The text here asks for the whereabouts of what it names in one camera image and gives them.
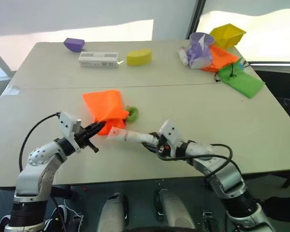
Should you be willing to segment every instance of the yellow block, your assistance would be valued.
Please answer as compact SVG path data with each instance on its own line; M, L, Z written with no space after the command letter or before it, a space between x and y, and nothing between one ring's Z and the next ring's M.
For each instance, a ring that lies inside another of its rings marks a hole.
M130 51L127 54L127 64L131 66L144 65L151 62L152 53L149 49Z

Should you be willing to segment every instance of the purple cup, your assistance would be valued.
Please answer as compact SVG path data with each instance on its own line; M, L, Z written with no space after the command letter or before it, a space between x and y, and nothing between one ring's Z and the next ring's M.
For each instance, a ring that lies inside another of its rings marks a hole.
M210 46L215 42L215 39L213 36L203 33L203 32L195 32L189 36L190 45L193 45L194 43L199 42L200 38L202 38L203 35L205 35L204 44Z

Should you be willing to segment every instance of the purple block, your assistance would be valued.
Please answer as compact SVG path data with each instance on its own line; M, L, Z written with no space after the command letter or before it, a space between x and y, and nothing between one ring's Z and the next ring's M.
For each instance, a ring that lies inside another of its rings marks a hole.
M81 52L85 45L85 40L67 38L63 43L70 51Z

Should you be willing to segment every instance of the green cloth bag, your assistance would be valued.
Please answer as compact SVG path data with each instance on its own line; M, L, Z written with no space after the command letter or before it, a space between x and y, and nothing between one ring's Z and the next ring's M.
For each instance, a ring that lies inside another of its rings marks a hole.
M235 63L223 67L218 71L221 81L252 98L264 85L264 82L245 73L239 66L241 58Z

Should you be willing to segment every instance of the white tube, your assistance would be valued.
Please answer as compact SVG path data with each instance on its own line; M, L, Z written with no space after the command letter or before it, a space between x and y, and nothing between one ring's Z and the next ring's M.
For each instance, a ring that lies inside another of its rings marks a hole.
M188 62L188 56L187 56L185 48L182 46L178 47L177 51L178 51L178 56L180 58L180 61L183 63L184 66L187 66L189 62Z
M133 143L148 143L152 145L158 144L158 139L153 135L124 130L116 127L111 128L111 131L106 139L115 139Z

